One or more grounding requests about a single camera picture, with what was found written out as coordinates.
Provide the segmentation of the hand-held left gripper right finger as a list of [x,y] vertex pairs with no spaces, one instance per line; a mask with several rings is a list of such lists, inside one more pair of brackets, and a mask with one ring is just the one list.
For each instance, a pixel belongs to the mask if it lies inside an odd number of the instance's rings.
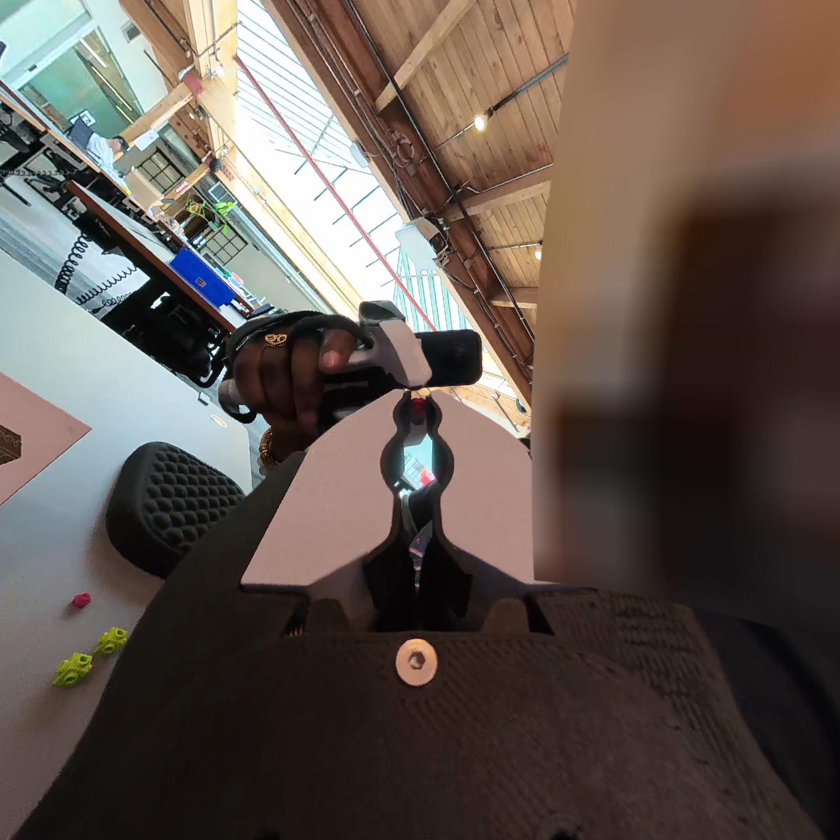
[[428,401],[437,498],[423,558],[424,615],[488,615],[538,590],[532,461],[523,442],[451,395]]

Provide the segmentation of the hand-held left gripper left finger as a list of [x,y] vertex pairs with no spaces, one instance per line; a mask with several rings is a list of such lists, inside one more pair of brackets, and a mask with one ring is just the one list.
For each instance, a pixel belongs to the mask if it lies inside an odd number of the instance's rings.
[[393,391],[339,421],[308,449],[243,573],[248,593],[291,593],[339,601],[346,615],[374,615],[364,563],[396,535],[393,479],[383,472],[395,412]]

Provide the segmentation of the white instruction booklet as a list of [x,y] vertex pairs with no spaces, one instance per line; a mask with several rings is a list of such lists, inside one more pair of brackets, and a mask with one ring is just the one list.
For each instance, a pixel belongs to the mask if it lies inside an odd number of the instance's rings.
[[89,425],[1,374],[1,502],[90,431]]

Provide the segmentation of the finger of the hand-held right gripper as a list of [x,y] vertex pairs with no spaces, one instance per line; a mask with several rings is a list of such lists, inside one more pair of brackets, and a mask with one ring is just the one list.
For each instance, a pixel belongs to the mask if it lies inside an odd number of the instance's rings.
[[352,354],[352,383],[376,395],[424,387],[432,370],[422,344],[402,319],[361,319],[363,343]]

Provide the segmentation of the grey desk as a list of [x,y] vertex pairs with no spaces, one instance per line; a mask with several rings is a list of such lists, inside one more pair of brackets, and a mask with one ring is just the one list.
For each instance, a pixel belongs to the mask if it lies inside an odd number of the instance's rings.
[[[58,664],[111,627],[132,631],[161,582],[111,545],[104,513],[139,446],[184,449],[250,492],[247,432],[198,393],[2,254],[2,372],[91,431],[1,508],[1,832],[11,838],[67,761],[115,659],[79,686]],[[91,594],[82,610],[74,595]]]

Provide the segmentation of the person's right hand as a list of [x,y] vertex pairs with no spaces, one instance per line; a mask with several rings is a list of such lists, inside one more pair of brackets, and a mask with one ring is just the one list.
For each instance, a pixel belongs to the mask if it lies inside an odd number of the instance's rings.
[[269,432],[260,457],[269,466],[310,446],[320,435],[325,375],[340,373],[358,340],[341,329],[315,332],[294,344],[283,328],[250,339],[234,363],[234,381],[245,406],[261,415]]

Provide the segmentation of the blue plastic crate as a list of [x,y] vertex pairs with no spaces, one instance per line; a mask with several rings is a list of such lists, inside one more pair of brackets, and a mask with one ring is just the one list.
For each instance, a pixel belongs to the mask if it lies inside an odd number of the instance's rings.
[[170,263],[171,269],[215,308],[227,306],[235,292],[216,270],[187,247],[181,247]]

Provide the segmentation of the black mesh cushion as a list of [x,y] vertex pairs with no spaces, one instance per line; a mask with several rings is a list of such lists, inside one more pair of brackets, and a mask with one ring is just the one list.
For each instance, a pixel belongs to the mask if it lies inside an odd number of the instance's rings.
[[194,455],[150,442],[135,449],[119,472],[105,513],[106,533],[126,561],[164,580],[245,495]]

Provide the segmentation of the person's dark clothing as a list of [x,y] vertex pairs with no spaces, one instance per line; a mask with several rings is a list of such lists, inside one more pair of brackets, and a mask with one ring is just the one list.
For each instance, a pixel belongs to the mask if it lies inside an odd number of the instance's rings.
[[694,614],[764,757],[825,838],[839,838],[839,720],[817,668],[780,629]]

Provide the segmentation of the wooden table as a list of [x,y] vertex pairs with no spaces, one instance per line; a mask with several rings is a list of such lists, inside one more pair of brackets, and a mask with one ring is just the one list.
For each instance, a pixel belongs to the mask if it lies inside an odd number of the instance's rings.
[[2,152],[2,190],[29,207],[30,200],[12,184],[17,179],[54,208],[71,215],[69,205],[75,197],[67,185],[84,173],[86,162],[4,88],[1,110],[2,148],[10,149],[9,154]]
[[192,287],[173,270],[171,262],[174,254],[131,217],[118,212],[76,182],[68,182],[66,189],[86,208],[87,214],[96,220],[97,225],[108,231],[108,243],[118,246],[123,255],[151,280],[163,283],[166,291],[177,289],[183,298],[191,299],[211,320],[230,333],[245,324],[245,317],[231,304],[215,306],[200,290]]

